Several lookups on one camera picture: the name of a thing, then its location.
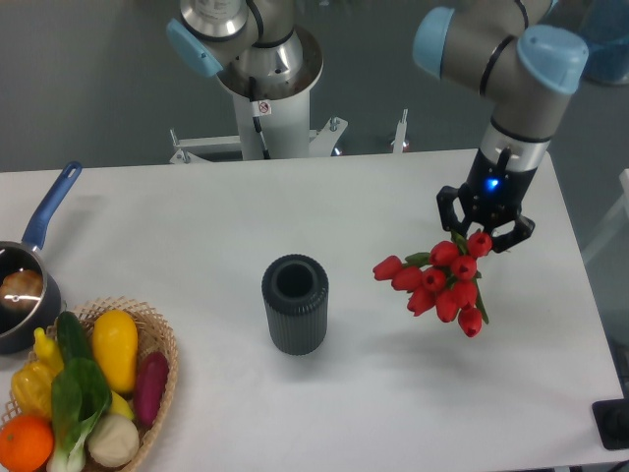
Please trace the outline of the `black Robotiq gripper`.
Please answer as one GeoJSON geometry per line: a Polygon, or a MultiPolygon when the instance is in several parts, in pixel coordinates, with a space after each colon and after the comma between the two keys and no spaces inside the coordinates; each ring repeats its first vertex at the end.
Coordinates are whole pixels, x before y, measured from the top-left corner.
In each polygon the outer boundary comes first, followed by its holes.
{"type": "Polygon", "coordinates": [[[506,149],[497,162],[478,150],[466,182],[460,188],[444,186],[436,195],[441,227],[444,231],[466,237],[471,223],[485,231],[514,222],[502,235],[492,236],[492,250],[503,253],[529,239],[536,227],[534,221],[521,215],[522,201],[531,185],[536,169],[508,170],[512,159],[506,149]],[[460,201],[457,211],[455,203],[460,201]]]}

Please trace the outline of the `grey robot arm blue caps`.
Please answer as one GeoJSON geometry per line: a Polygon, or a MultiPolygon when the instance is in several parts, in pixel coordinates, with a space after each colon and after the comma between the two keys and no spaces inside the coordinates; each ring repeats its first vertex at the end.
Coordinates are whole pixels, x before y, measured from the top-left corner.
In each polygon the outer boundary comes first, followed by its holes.
{"type": "MultiPolygon", "coordinates": [[[[467,180],[436,200],[444,230],[466,235],[479,225],[497,253],[534,231],[522,201],[588,60],[579,36],[543,23],[551,9],[549,1],[438,7],[413,41],[420,68],[494,103],[467,180]]],[[[330,130],[310,129],[310,91],[323,61],[314,37],[295,23],[292,2],[184,1],[166,34],[190,69],[231,93],[244,159],[332,150],[330,130]]]]}

